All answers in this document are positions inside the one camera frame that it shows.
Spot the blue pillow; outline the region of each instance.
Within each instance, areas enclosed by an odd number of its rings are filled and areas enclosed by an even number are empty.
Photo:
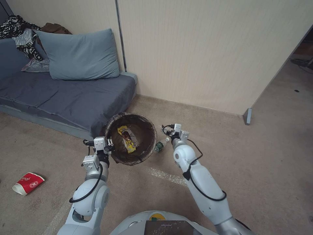
[[[50,59],[53,79],[93,80],[119,76],[111,29],[79,35],[36,33]]]

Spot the gray sofa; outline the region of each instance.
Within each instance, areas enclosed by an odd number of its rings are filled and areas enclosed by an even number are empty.
[[[37,51],[45,55],[40,46]],[[12,39],[0,39],[0,111],[84,139],[99,135],[136,94],[137,77],[88,81],[53,80],[48,72],[22,72],[29,59]]]

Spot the beige carpet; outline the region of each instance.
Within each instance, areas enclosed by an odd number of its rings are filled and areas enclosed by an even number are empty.
[[[253,107],[250,126],[238,115],[143,96],[128,111],[156,127],[176,122],[190,131],[204,153],[202,165],[227,192],[231,212],[257,234],[312,234],[312,92],[313,75],[288,63]],[[160,131],[158,137],[164,137]],[[85,177],[82,140],[0,113],[0,143],[0,234],[56,234]],[[154,176],[182,176],[172,153],[166,146],[132,167],[111,161],[101,234],[145,210],[178,213],[214,229],[185,186]],[[11,187],[26,172],[46,181],[23,197]]]

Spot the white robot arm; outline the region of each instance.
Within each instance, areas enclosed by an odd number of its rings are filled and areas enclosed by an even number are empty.
[[[246,226],[233,218],[226,193],[220,189],[208,169],[202,166],[199,158],[202,152],[195,143],[188,139],[189,132],[182,131],[180,124],[168,125],[173,131],[163,132],[171,137],[174,149],[174,160],[182,169],[185,182],[195,199],[200,211],[214,224],[220,235],[254,235]],[[196,158],[195,152],[187,145],[187,140],[192,142],[201,153]]]
[[[103,211],[108,203],[110,189],[107,186],[109,175],[109,153],[114,146],[111,139],[97,137],[84,142],[95,146],[95,154],[85,156],[82,165],[86,169],[85,182],[73,194],[73,203],[65,224],[58,235],[99,235]],[[84,216],[91,216],[89,221]]]

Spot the zebra print cloth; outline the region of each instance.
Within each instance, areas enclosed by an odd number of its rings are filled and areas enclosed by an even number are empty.
[[[35,24],[30,24],[19,15],[10,15],[0,26],[0,39],[12,38],[16,43],[16,48],[24,52],[27,58],[35,58],[42,61],[34,47],[38,35],[33,30],[41,30]]]

